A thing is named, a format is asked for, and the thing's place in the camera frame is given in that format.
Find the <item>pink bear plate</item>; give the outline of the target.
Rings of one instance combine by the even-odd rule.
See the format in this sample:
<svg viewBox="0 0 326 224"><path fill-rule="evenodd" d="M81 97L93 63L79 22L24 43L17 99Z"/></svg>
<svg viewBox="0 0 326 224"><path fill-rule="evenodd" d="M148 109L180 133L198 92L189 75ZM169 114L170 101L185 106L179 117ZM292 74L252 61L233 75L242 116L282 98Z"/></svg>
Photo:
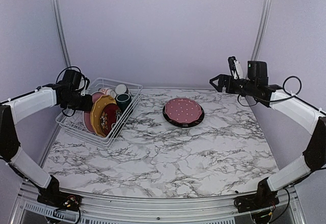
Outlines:
<svg viewBox="0 0 326 224"><path fill-rule="evenodd" d="M93 93L92 94L92 102L95 103L103 95L104 95L104 93L102 93L102 92ZM91 124L90 113L91 113L90 111L83 112L83 123L88 132L94 133L95 131L93 130L93 127Z"/></svg>

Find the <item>yellow polka dot plate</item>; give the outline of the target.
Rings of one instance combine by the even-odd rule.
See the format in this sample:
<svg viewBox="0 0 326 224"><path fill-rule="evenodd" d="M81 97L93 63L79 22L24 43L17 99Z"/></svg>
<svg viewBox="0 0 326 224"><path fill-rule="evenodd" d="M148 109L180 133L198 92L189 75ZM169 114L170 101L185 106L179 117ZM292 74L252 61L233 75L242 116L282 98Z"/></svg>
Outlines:
<svg viewBox="0 0 326 224"><path fill-rule="evenodd" d="M115 99L112 96L102 95L93 104L93 107L92 107L92 110L90 113L90 120L91 120L92 128L97 135L101 135L102 137L106 137L106 134L101 129L100 117L101 117L103 109L108 104L112 104L112 103L117 104Z"/></svg>

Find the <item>mauve polka dot plate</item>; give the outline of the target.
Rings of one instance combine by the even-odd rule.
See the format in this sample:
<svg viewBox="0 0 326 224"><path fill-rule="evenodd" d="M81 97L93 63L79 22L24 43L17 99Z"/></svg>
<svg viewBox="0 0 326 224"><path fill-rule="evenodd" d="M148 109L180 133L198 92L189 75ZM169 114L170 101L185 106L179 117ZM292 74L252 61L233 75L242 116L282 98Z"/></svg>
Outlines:
<svg viewBox="0 0 326 224"><path fill-rule="evenodd" d="M169 100L163 109L165 115L179 124L189 124L200 119L204 112L194 100L179 97Z"/></svg>

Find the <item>dark red floral plate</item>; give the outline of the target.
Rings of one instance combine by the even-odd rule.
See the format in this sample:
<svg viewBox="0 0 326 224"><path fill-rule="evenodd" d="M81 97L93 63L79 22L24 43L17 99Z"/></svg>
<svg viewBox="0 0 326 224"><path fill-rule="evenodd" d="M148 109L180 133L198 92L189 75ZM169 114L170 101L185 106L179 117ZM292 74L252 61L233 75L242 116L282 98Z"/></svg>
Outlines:
<svg viewBox="0 0 326 224"><path fill-rule="evenodd" d="M111 132L122 115L118 105L111 103L104 107L100 116L100 128L103 136L106 137Z"/></svg>

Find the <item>black rimmed cream plate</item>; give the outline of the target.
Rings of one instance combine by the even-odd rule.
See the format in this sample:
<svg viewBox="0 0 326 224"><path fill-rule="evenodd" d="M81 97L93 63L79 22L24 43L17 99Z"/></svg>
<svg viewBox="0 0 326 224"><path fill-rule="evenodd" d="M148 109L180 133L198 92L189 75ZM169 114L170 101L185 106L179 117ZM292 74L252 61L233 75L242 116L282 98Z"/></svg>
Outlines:
<svg viewBox="0 0 326 224"><path fill-rule="evenodd" d="M170 124L174 125L174 126L177 126L179 128L191 128L191 127L195 127L197 125L199 125L200 123L202 123L202 121L204 120L204 117L205 117L205 112L204 112L204 109L202 107L200 107L201 109L201 115L200 117L191 122L191 123L179 123L179 122L176 122L172 119L170 119L167 115L167 113L165 112L165 106L162 108L162 115L163 117L165 118L166 121L168 121Z"/></svg>

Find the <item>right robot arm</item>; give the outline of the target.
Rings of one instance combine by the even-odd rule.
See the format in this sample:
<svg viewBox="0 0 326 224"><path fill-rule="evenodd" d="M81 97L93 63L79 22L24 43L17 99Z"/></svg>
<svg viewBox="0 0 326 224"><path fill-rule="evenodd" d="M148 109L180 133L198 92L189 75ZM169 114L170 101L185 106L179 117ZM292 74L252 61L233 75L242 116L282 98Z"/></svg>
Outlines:
<svg viewBox="0 0 326 224"><path fill-rule="evenodd" d="M241 65L235 57L229 57L228 64L229 75L219 74L209 81L218 92L250 96L257 103L289 117L311 135L306 150L299 158L258 183L252 203L262 208L278 190L325 166L325 112L299 98L298 93L286 91L284 85L270 85L266 62L248 61L247 78L243 77Z"/></svg>

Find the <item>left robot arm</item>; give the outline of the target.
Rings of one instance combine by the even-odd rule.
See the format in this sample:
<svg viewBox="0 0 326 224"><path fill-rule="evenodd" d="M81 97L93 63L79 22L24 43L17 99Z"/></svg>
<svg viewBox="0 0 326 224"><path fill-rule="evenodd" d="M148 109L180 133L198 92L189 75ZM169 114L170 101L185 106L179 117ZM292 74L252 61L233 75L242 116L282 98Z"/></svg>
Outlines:
<svg viewBox="0 0 326 224"><path fill-rule="evenodd" d="M53 206L64 202L58 180L44 171L22 149L15 126L21 120L46 108L58 106L65 111L91 111L92 96L85 93L90 80L76 66L64 69L55 83L1 102L1 159L23 174Z"/></svg>

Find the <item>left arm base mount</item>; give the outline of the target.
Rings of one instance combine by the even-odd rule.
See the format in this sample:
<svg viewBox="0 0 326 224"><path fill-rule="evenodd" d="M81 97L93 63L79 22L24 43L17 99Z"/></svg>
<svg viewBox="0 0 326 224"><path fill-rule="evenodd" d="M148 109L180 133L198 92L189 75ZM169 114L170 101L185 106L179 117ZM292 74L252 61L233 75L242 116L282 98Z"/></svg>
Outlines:
<svg viewBox="0 0 326 224"><path fill-rule="evenodd" d="M82 197L77 194L59 192L59 194L39 194L37 202L55 207L57 210L70 210L77 212L80 208Z"/></svg>

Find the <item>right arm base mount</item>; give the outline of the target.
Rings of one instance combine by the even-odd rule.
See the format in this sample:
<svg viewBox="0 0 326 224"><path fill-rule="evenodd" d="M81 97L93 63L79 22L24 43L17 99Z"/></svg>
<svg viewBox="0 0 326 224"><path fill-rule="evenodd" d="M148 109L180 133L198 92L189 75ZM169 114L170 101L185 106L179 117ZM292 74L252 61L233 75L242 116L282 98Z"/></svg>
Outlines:
<svg viewBox="0 0 326 224"><path fill-rule="evenodd" d="M255 211L279 204L279 198L275 193L262 196L257 193L238 196L234 199L234 206L239 213Z"/></svg>

